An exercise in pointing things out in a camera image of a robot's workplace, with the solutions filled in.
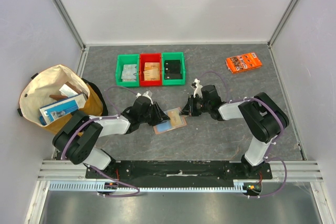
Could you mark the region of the red plastic bin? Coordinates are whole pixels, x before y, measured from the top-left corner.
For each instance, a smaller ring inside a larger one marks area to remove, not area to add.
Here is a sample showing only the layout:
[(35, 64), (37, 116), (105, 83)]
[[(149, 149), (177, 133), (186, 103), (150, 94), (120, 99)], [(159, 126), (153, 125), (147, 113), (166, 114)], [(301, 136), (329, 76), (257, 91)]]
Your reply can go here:
[(141, 87), (162, 85), (161, 53), (140, 54), (139, 78)]

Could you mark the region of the blue book in bag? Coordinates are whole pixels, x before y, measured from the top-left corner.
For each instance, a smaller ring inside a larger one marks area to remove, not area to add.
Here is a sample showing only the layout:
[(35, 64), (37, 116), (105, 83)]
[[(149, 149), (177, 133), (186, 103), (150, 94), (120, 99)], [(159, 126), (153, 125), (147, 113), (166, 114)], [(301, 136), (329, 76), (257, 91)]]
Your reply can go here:
[(81, 93), (41, 107), (39, 109), (40, 123), (45, 126), (71, 112), (82, 109), (85, 106), (86, 100), (86, 95)]

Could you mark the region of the black cards in green bin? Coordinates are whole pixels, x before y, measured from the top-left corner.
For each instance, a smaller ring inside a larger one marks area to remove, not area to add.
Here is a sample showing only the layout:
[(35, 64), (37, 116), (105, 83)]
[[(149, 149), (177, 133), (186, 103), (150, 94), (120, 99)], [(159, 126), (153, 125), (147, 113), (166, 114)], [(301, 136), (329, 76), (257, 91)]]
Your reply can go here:
[(164, 79), (165, 80), (182, 79), (180, 60), (165, 60), (164, 61)]

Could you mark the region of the beige cards in red bin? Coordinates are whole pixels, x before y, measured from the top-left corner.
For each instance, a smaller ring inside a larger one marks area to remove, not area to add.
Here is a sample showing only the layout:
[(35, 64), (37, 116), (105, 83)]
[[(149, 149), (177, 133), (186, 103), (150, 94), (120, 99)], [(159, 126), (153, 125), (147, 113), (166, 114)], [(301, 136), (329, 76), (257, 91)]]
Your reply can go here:
[(145, 81), (159, 81), (160, 80), (160, 63), (146, 62), (143, 70)]

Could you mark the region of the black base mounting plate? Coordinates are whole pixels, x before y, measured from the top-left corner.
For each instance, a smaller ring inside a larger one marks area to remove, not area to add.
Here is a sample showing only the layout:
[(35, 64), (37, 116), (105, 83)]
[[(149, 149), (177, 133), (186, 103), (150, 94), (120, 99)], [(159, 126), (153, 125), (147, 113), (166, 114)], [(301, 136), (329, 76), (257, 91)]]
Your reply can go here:
[(137, 187), (229, 187), (233, 180), (272, 179), (270, 165), (231, 161), (113, 161), (103, 172)]

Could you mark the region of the green plastic bin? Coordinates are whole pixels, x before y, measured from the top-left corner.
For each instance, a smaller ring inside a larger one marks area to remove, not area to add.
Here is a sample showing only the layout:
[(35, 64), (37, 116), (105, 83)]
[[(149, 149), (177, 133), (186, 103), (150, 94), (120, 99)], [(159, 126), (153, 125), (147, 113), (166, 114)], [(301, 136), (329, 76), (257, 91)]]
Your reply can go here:
[(162, 85), (182, 86), (186, 83), (185, 57), (183, 52), (163, 52)]
[(139, 87), (139, 54), (118, 55), (115, 70), (116, 84), (123, 87)]

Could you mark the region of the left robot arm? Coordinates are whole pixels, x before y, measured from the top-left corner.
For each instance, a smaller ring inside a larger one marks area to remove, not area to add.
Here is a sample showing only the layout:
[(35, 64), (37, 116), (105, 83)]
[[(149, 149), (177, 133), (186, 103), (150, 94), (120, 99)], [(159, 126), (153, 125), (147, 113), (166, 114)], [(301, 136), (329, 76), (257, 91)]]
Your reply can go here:
[(77, 110), (55, 135), (53, 146), (61, 152), (61, 159), (74, 165), (93, 166), (102, 177), (110, 178), (115, 174), (116, 166), (109, 154), (95, 147), (98, 138), (130, 134), (143, 123), (156, 126), (168, 120), (169, 116), (157, 102), (140, 95), (120, 115), (90, 116)]

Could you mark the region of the right green plastic bin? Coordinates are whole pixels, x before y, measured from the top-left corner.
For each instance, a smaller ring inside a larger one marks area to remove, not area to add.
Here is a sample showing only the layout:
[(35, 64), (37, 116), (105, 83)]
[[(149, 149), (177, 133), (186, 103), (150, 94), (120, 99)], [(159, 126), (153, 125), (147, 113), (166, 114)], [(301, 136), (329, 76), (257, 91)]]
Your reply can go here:
[(185, 57), (183, 52), (163, 52), (162, 85), (182, 86), (186, 83)]

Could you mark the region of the brown item in bag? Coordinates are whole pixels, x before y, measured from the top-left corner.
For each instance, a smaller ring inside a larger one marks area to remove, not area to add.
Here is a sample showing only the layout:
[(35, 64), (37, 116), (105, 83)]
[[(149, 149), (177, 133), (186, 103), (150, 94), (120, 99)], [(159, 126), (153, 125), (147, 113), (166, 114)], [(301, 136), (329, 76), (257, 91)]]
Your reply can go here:
[(73, 97), (75, 95), (80, 94), (82, 91), (76, 88), (70, 82), (66, 82), (60, 89), (60, 94), (51, 94), (49, 97), (54, 99), (55, 101), (60, 101), (69, 97)]

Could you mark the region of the cream and tan tote bag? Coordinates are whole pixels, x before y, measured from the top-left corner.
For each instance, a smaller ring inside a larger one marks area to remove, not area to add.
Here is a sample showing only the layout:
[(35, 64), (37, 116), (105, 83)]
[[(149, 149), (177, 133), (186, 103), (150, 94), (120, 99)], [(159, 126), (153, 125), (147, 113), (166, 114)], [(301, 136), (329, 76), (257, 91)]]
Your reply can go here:
[(60, 91), (65, 84), (86, 96), (86, 103), (80, 108), (80, 111), (93, 116), (108, 115), (108, 109), (99, 88), (94, 83), (79, 77), (64, 65), (52, 66), (32, 77), (20, 95), (19, 115), (52, 134), (58, 133), (72, 115), (67, 114), (48, 123), (46, 120), (40, 119), (43, 115), (40, 108), (59, 101), (61, 97), (65, 98), (66, 95)]

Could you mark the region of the grey cards in green bin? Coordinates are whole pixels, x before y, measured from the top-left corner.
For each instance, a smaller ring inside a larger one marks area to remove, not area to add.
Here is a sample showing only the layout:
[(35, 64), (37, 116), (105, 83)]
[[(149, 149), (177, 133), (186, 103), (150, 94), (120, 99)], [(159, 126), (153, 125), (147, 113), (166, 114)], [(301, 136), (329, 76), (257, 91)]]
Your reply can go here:
[(137, 64), (124, 65), (121, 80), (123, 82), (135, 82), (138, 76)]

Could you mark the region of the tan leather card holder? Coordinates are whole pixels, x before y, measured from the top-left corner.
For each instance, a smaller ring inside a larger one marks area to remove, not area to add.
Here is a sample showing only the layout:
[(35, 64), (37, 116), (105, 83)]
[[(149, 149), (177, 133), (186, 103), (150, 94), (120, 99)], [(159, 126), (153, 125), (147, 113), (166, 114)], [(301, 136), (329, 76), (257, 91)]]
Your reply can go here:
[(170, 120), (169, 120), (167, 122), (164, 122), (164, 123), (161, 123), (161, 124), (158, 124), (158, 125), (154, 126), (153, 128), (154, 128), (155, 134), (158, 135), (158, 134), (162, 134), (162, 133), (165, 133), (165, 132), (168, 132), (168, 131), (172, 131), (174, 129), (178, 129), (178, 128), (187, 126), (185, 116), (184, 115), (180, 115), (180, 116), (183, 118), (183, 121), (184, 121), (184, 124), (182, 126), (172, 127), (171, 124), (170, 124)]

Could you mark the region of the orange screw box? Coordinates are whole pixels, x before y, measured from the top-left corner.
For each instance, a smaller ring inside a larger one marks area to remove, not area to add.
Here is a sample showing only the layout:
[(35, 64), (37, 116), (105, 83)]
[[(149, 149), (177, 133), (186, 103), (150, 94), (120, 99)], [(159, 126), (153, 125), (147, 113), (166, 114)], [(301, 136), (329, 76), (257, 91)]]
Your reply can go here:
[(247, 72), (263, 66), (255, 52), (229, 57), (226, 58), (225, 62), (232, 74)]

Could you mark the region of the left green plastic bin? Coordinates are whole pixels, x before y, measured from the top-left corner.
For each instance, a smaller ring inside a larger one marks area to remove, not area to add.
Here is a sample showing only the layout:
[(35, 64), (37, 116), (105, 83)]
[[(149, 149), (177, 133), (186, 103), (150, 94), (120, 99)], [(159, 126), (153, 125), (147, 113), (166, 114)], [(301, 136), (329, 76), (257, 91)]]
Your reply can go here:
[(118, 55), (115, 70), (116, 84), (123, 87), (139, 87), (139, 54)]

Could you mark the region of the beige credit card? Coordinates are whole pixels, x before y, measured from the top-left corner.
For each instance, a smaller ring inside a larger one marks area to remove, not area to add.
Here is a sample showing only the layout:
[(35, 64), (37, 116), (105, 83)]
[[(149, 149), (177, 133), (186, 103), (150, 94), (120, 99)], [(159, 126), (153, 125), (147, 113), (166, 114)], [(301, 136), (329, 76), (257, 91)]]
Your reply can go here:
[(170, 118), (170, 124), (172, 127), (179, 127), (184, 124), (183, 118), (180, 116), (180, 110), (178, 108), (167, 111), (167, 115)]

